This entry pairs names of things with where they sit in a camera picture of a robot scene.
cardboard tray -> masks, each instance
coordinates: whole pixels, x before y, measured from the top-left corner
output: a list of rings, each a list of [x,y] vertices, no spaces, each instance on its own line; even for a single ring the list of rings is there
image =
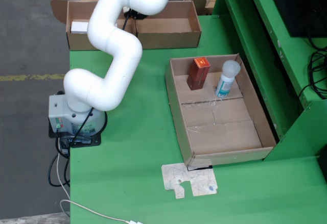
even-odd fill
[[[207,167],[264,159],[276,142],[239,55],[208,56],[204,87],[191,91],[186,80],[192,60],[170,60],[166,85],[176,135],[186,166]],[[236,60],[241,71],[227,96],[215,96],[223,63]]]
[[[72,21],[88,22],[96,4],[96,1],[51,1],[55,17],[66,23],[70,50],[95,49],[87,34],[71,33],[71,24]],[[124,21],[121,13],[117,20],[118,28],[122,28]],[[201,36],[201,26],[192,1],[168,2],[157,15],[144,20],[129,19],[125,31],[137,36],[143,49],[197,47]]]

plastic bottle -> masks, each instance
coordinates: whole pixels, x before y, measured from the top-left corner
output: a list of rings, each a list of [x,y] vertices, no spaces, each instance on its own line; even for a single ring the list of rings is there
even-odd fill
[[[235,76],[241,70],[241,66],[238,62],[234,60],[228,60],[224,62],[223,72],[220,75],[220,79],[218,85],[215,90],[215,94],[217,97],[225,98],[227,97],[231,86],[235,80]]]

yellow floor line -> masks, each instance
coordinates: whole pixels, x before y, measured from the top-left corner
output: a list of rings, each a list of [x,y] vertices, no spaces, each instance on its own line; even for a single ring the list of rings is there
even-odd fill
[[[63,73],[43,74],[43,75],[8,75],[0,76],[1,81],[25,81],[25,80],[63,80]]]

black monitor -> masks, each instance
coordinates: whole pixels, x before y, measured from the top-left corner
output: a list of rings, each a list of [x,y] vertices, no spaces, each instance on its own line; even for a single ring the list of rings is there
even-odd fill
[[[293,37],[327,37],[327,0],[274,0]]]

red cardboard box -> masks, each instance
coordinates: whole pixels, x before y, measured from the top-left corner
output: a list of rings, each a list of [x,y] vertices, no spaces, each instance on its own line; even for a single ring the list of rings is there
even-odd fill
[[[191,90],[202,89],[209,69],[210,63],[205,57],[193,59],[188,77],[188,85]]]

